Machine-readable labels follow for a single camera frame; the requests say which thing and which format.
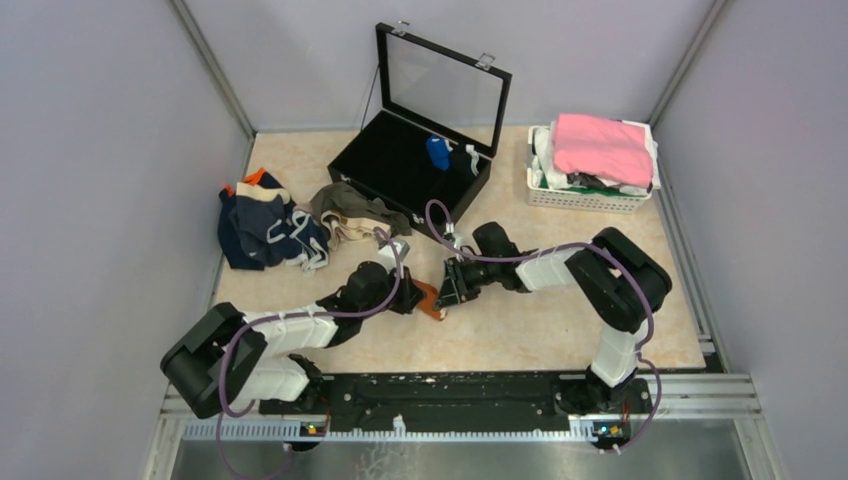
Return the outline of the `orange underwear white waistband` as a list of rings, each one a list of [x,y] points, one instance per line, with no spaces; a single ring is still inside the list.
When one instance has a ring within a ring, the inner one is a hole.
[[[418,279],[413,279],[413,285],[423,293],[422,299],[416,304],[416,309],[436,321],[443,321],[447,316],[447,310],[437,309],[435,307],[435,301],[438,298],[439,290],[433,285]]]

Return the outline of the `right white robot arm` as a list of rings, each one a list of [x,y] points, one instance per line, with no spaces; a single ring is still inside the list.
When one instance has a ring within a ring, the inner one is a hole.
[[[614,227],[586,246],[550,253],[520,251],[497,222],[478,227],[473,238],[475,249],[445,260],[435,308],[474,300],[493,283],[518,293],[578,287],[604,324],[583,389],[594,409],[614,411],[626,400],[639,345],[652,331],[648,317],[673,288],[667,271]]]

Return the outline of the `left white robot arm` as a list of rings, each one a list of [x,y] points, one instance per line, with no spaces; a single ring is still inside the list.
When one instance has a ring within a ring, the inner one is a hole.
[[[162,357],[160,369],[193,414],[313,415],[329,407],[320,369],[304,349],[339,346],[386,310],[413,313],[427,298],[408,267],[363,262],[335,292],[288,312],[213,306]]]

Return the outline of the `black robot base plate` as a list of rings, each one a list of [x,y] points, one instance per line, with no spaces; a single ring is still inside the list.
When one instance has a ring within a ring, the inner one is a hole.
[[[651,409],[646,380],[608,390],[577,371],[334,374],[302,399],[258,407],[262,415],[327,419],[334,433],[388,431],[396,417],[415,433],[565,431],[580,417],[632,420]]]

